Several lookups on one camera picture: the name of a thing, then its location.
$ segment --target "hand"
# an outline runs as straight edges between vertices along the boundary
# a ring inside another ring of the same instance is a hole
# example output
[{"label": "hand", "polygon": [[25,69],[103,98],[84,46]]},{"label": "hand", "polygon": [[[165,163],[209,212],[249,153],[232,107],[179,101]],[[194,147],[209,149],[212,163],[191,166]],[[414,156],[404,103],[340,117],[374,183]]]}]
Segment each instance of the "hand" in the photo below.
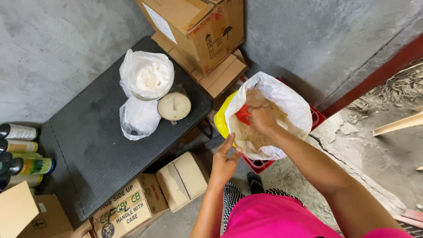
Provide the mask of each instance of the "hand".
[{"label": "hand", "polygon": [[239,147],[236,148],[231,158],[228,158],[228,152],[234,140],[235,133],[232,132],[214,154],[209,184],[213,183],[213,185],[225,186],[235,173],[242,150]]},{"label": "hand", "polygon": [[270,132],[279,127],[270,105],[256,108],[248,107],[248,112],[251,114],[251,117],[247,117],[251,127],[262,135],[268,136]]}]

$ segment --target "white powder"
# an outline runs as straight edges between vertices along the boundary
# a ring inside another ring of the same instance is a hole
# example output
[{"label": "white powder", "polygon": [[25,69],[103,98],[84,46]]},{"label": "white powder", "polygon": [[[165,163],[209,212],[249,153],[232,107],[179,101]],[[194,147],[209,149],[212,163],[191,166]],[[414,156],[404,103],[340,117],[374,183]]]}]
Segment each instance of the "white powder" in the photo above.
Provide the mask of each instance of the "white powder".
[{"label": "white powder", "polygon": [[137,77],[137,87],[144,91],[157,91],[170,81],[169,68],[154,62],[140,71]]}]

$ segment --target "dirt ground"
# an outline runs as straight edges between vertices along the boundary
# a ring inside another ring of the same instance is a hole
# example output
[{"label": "dirt ground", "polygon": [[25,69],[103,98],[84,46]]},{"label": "dirt ground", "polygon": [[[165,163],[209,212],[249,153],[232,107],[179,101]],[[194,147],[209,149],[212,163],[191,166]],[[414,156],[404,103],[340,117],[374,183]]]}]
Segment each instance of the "dirt ground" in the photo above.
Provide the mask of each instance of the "dirt ground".
[{"label": "dirt ground", "polygon": [[423,100],[419,99],[388,102],[367,114],[344,108],[334,115],[338,118],[331,118],[342,122],[332,137],[332,146],[412,210],[419,210],[417,204],[423,205],[423,172],[415,170],[423,166],[423,126],[377,137],[373,137],[372,130],[415,114],[412,109],[421,105]]}]

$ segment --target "striped pants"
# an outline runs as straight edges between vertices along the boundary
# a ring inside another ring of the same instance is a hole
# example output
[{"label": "striped pants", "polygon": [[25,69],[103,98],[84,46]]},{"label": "striped pants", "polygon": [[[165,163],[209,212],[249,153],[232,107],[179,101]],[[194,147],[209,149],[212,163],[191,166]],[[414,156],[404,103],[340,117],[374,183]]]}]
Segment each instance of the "striped pants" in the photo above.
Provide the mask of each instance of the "striped pants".
[{"label": "striped pants", "polygon": [[[279,195],[279,196],[290,196],[297,199],[302,204],[302,202],[298,198],[291,196],[288,193],[278,188],[268,189],[268,190],[265,190],[263,193]],[[223,224],[225,226],[224,230],[226,230],[226,225],[228,224],[228,218],[233,207],[243,197],[245,197],[245,195],[242,194],[242,192],[231,181],[226,183],[225,189],[223,191],[223,204],[225,205],[225,213],[223,214]]]}]

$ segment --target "pink shirt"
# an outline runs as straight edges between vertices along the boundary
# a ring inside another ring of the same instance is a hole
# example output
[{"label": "pink shirt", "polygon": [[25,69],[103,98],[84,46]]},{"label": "pink shirt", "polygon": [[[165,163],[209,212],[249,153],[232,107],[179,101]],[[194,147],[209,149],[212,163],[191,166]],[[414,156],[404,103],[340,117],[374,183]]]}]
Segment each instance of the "pink shirt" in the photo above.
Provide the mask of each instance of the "pink shirt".
[{"label": "pink shirt", "polygon": [[[254,194],[239,200],[231,211],[222,238],[340,238],[295,198]],[[399,229],[382,228],[364,238],[410,238]]]}]

